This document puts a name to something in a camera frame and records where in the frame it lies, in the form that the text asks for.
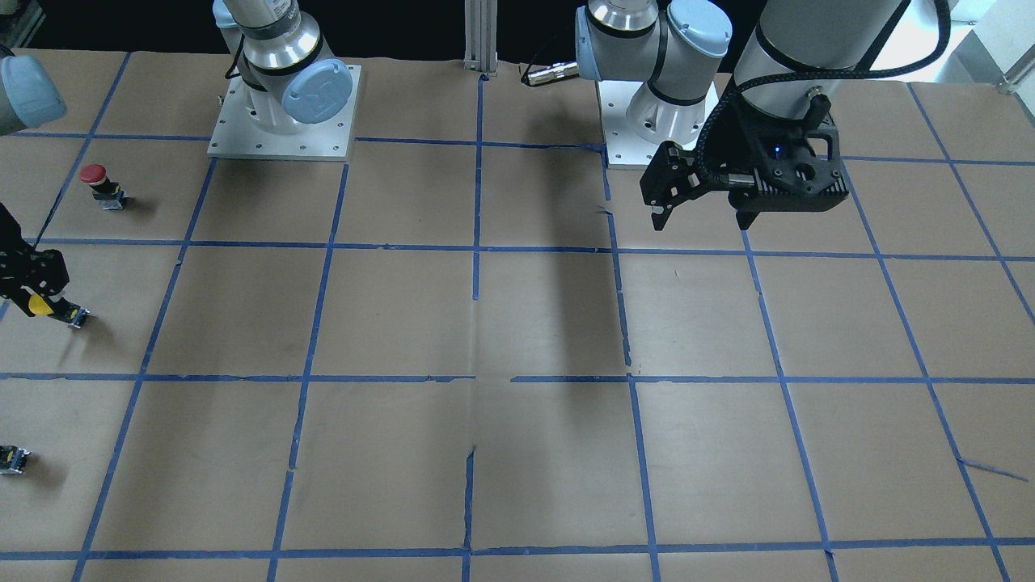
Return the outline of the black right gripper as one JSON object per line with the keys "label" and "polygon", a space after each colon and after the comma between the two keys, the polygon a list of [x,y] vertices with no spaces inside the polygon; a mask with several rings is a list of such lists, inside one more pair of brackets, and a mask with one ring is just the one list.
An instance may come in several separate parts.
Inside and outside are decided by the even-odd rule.
{"label": "black right gripper", "polygon": [[56,248],[36,251],[26,243],[21,225],[4,204],[1,204],[1,277],[19,280],[16,305],[28,317],[35,317],[28,309],[31,294],[59,298],[70,282],[61,251]]}

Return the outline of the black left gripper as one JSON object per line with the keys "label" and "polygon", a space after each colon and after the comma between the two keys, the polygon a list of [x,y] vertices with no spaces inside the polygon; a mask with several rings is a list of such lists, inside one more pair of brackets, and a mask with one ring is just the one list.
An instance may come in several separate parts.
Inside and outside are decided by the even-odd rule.
{"label": "black left gripper", "polygon": [[[770,116],[729,88],[720,99],[724,107],[699,143],[709,182],[728,190],[740,230],[762,213],[825,213],[847,199],[839,133],[824,92],[806,93],[799,119]],[[691,150],[673,141],[659,144],[639,182],[655,231],[680,204],[703,196],[698,169]]]}

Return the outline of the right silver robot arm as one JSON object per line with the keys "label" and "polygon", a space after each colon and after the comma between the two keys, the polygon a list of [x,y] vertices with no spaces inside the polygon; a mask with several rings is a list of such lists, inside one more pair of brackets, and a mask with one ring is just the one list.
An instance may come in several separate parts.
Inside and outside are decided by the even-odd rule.
{"label": "right silver robot arm", "polygon": [[[41,63],[3,47],[2,135],[39,128],[66,111]],[[62,296],[70,281],[63,255],[55,248],[37,250],[26,242],[5,205],[1,206],[1,280],[2,297],[28,317],[45,316],[71,325],[80,314],[80,305]]]}

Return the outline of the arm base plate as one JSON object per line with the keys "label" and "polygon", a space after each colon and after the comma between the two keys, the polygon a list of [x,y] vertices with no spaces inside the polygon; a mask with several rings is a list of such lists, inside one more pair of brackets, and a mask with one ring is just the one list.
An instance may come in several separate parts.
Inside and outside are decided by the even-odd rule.
{"label": "arm base plate", "polygon": [[280,101],[232,78],[221,100],[207,154],[219,159],[347,162],[363,69],[347,64],[353,85],[349,100],[332,118],[301,123]]}
{"label": "arm base plate", "polygon": [[720,99],[724,79],[716,76],[702,101],[677,106],[659,99],[646,82],[598,82],[600,121],[607,141],[607,165],[643,170],[666,141],[694,148],[699,132]]}

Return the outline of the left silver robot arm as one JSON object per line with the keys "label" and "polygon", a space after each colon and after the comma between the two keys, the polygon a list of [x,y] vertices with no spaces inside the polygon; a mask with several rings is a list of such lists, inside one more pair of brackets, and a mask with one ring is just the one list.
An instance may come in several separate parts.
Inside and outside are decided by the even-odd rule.
{"label": "left silver robot arm", "polygon": [[727,192],[741,230],[763,213],[824,213],[849,196],[832,96],[847,80],[924,69],[946,51],[951,10],[931,3],[931,52],[893,69],[877,56],[906,1],[769,1],[724,92],[703,108],[734,36],[710,1],[588,1],[576,10],[576,66],[595,82],[635,82],[631,122],[657,145],[640,177],[652,225]]}

